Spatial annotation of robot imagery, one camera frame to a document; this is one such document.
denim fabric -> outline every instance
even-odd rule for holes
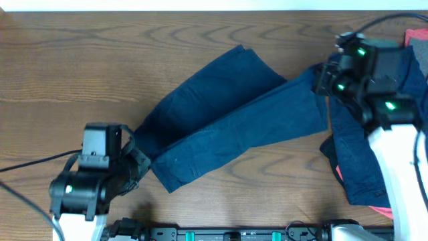
[[[173,192],[251,147],[326,130],[313,70],[286,82],[238,46],[166,96],[136,130],[137,144]]]
[[[419,69],[412,47],[405,52],[398,70],[399,90],[415,98],[424,120],[428,119],[427,83]],[[330,117],[337,162],[350,204],[389,208],[387,191],[375,154],[364,137],[362,127],[335,98],[330,99]],[[321,151],[335,162],[331,155],[331,139],[323,143]]]

wood table surface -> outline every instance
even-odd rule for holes
[[[334,51],[335,34],[386,13],[6,13],[0,22],[0,168],[79,149],[88,122],[135,129],[162,97],[238,44],[295,78]],[[402,40],[407,28],[422,26],[394,19],[368,35]],[[108,222],[280,227],[353,218],[391,225],[370,208],[348,204],[318,150],[329,134],[250,149],[171,194],[150,171],[138,190],[113,200]],[[0,178],[48,211],[48,187],[65,160]],[[4,190],[0,197],[0,240],[51,240],[40,215]]]

green light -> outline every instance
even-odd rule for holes
[[[395,104],[393,104],[393,103],[391,103],[391,102],[389,102],[389,101],[386,101],[385,102],[385,105],[387,106],[387,108],[389,109],[389,110],[395,110],[397,107],[395,106]]]
[[[73,191],[73,187],[71,185],[66,186],[66,193],[71,193]]]
[[[358,53],[359,53],[361,56],[364,56],[364,55],[366,54],[366,51],[365,51],[364,49],[362,49],[362,48],[359,48],[359,49],[358,49]]]

folded blue fabric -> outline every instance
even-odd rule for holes
[[[406,49],[399,73],[399,90],[415,98],[422,118],[428,120],[428,86],[412,47]],[[335,150],[329,143],[323,143],[320,150],[331,163],[338,163],[349,203],[389,208],[381,169],[362,127],[335,98],[330,99],[330,117]]]
[[[286,82],[238,46],[166,96],[136,130],[137,145],[168,192],[251,147],[327,128],[325,98],[311,92],[314,68]]]

white backdrop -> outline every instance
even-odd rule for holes
[[[0,0],[5,11],[428,10],[428,0]]]

